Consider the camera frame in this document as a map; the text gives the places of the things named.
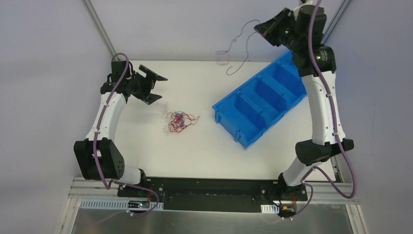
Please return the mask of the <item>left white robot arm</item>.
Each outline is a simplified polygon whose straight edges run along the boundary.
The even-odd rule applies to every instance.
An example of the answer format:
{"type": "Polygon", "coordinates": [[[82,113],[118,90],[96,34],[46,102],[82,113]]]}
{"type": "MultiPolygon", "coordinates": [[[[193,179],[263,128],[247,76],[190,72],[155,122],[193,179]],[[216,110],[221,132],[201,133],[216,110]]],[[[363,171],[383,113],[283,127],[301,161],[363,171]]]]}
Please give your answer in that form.
{"type": "Polygon", "coordinates": [[[74,153],[84,179],[127,183],[136,197],[143,197],[149,190],[148,183],[141,179],[143,171],[125,164],[114,136],[129,97],[151,105],[161,99],[151,93],[156,82],[167,78],[142,64],[135,71],[126,60],[111,62],[111,70],[100,88],[101,100],[94,124],[84,140],[74,143],[74,153]]]}

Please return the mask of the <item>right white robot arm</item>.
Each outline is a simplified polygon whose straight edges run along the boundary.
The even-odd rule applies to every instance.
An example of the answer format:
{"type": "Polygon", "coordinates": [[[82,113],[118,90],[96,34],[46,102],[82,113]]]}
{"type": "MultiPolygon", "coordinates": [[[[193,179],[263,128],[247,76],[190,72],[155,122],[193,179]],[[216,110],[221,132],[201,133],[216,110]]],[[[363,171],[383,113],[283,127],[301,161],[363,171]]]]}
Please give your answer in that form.
{"type": "Polygon", "coordinates": [[[322,43],[326,20],[319,3],[302,0],[298,7],[285,8],[254,28],[271,45],[284,46],[291,52],[309,101],[312,137],[296,144],[296,158],[279,175],[276,192],[284,200],[294,196],[321,163],[354,148],[339,119],[334,51],[322,43]]]}

